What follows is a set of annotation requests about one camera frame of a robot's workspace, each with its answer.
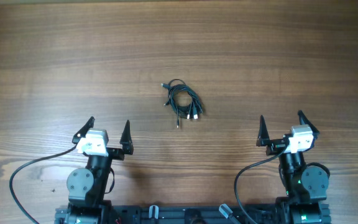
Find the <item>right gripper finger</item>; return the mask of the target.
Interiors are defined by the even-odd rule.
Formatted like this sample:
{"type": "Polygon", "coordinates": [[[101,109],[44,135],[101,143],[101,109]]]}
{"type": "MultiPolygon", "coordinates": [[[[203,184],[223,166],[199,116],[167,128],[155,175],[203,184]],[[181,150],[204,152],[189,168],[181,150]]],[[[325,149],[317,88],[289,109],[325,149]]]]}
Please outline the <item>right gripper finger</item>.
{"type": "Polygon", "coordinates": [[[313,132],[313,136],[318,137],[318,135],[319,135],[318,129],[309,121],[309,119],[306,117],[304,112],[302,112],[302,110],[298,111],[298,117],[299,117],[300,124],[301,125],[307,124],[311,128],[311,130],[313,132]]]}
{"type": "Polygon", "coordinates": [[[268,146],[270,144],[269,132],[265,123],[264,116],[260,116],[259,133],[257,136],[256,146],[268,146]]]}

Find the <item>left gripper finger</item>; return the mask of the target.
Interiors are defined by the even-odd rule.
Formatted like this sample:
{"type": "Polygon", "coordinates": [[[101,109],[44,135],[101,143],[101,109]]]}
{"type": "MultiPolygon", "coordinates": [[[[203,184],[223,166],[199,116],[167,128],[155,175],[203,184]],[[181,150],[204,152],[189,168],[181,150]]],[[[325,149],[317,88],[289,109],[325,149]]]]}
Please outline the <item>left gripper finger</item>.
{"type": "Polygon", "coordinates": [[[119,143],[122,146],[122,150],[124,151],[124,154],[133,155],[134,146],[131,137],[131,124],[129,120],[126,121],[126,125],[122,132],[119,143]]]}
{"type": "Polygon", "coordinates": [[[94,127],[95,118],[91,116],[89,120],[85,123],[85,125],[80,128],[73,136],[72,143],[78,144],[81,138],[86,136],[86,133],[94,127]]]}

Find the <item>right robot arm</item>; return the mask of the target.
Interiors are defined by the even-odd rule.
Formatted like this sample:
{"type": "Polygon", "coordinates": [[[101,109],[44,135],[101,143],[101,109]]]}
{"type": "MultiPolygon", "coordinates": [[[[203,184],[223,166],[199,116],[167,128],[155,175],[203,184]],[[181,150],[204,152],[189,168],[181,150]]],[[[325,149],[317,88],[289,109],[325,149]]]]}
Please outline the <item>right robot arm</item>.
{"type": "Polygon", "coordinates": [[[303,153],[314,147],[318,129],[299,110],[299,125],[292,126],[280,139],[270,139],[265,119],[260,117],[257,146],[265,146],[266,155],[279,158],[278,171],[287,192],[275,201],[278,223],[331,223],[327,199],[330,171],[317,162],[306,163],[303,153]]]}

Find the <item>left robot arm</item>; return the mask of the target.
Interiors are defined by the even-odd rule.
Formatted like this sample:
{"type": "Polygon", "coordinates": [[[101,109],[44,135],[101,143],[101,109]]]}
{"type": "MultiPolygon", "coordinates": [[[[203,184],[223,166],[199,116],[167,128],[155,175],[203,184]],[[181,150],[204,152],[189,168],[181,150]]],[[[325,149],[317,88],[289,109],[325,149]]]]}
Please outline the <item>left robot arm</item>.
{"type": "Polygon", "coordinates": [[[67,178],[68,206],[56,209],[55,223],[105,224],[121,223],[120,214],[104,196],[112,191],[114,182],[107,186],[109,175],[114,175],[112,161],[122,161],[134,152],[130,122],[127,121],[119,144],[121,148],[107,147],[108,133],[94,127],[94,117],[74,134],[72,143],[78,153],[88,158],[84,168],[75,169],[67,178]]]}

